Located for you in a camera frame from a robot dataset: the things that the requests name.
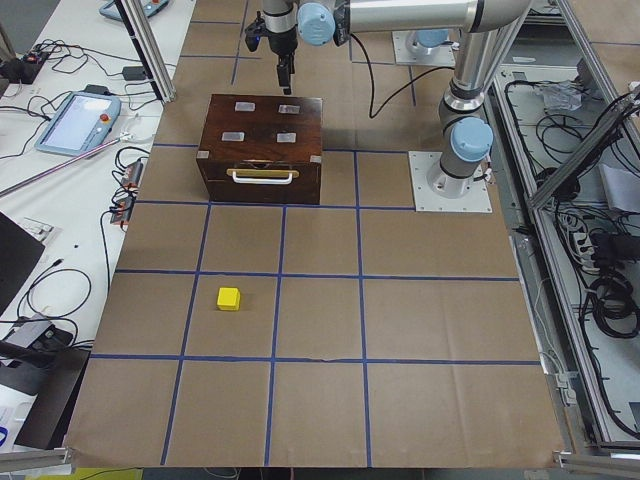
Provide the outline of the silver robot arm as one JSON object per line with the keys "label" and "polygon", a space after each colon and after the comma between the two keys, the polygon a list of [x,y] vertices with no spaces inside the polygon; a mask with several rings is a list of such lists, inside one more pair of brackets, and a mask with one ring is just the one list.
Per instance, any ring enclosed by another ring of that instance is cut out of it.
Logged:
{"label": "silver robot arm", "polygon": [[264,1],[246,30],[255,50],[267,39],[278,57],[278,83],[291,92],[295,52],[300,40],[314,46],[342,45],[359,33],[453,29],[460,31],[454,74],[440,103],[444,148],[426,175],[437,195],[458,199],[470,190],[494,139],[476,112],[484,101],[489,55],[503,21],[494,1]]}
{"label": "silver robot arm", "polygon": [[414,65],[452,66],[453,50],[447,29],[410,31],[405,40],[408,60]]}

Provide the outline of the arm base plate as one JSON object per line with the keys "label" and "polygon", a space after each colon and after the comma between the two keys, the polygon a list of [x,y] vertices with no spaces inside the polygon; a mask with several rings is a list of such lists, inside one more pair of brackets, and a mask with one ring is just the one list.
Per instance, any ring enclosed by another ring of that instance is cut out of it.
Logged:
{"label": "arm base plate", "polygon": [[392,32],[395,63],[406,66],[455,65],[459,43],[450,39],[447,29]]}
{"label": "arm base plate", "polygon": [[440,152],[409,151],[409,171],[417,212],[491,214],[487,182],[478,164],[466,179],[449,177],[441,169]]}

